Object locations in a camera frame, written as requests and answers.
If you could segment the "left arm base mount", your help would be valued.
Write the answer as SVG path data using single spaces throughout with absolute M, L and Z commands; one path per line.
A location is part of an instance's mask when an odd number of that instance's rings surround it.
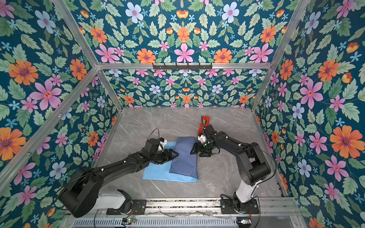
M 126 191 L 118 189 L 116 192 L 121 201 L 116 208 L 109 208 L 106 211 L 107 215 L 144 215 L 147 205 L 146 199 L 133 199 Z

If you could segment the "red tape dispenser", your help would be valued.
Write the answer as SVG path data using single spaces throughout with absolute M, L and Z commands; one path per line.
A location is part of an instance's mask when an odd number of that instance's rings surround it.
M 208 126 L 209 123 L 210 123 L 210 117 L 201 116 L 201 122 L 200 122 L 200 126 L 199 126 L 199 130 L 198 130 L 197 135 L 203 134 L 205 127 Z

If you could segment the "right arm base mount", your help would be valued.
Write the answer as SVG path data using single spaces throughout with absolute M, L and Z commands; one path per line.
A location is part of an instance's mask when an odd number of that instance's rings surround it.
M 221 194 L 221 214 L 260 214 L 258 201 L 254 198 L 241 202 L 239 198 Z

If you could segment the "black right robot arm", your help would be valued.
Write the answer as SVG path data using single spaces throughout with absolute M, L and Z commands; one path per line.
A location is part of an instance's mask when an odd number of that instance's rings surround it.
M 241 204 L 253 199 L 258 185 L 265 182 L 271 174 L 270 163 L 255 142 L 238 141 L 223 131 L 217 132 L 212 125 L 204 127 L 197 140 L 191 154 L 211 157 L 213 150 L 218 149 L 225 150 L 236 158 L 241 183 L 233 198 Z

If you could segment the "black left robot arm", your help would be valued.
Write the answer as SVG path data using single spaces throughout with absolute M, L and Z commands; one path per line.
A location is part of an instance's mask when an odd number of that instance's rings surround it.
M 165 148 L 166 143 L 163 138 L 148 139 L 140 151 L 120 161 L 77 170 L 60 193 L 60 202 L 75 218 L 100 209 L 113 209 L 129 214 L 132 210 L 132 198 L 129 194 L 124 190 L 100 193 L 100 189 L 123 176 L 143 170 L 151 163 L 160 165 L 178 157 L 178 152 Z

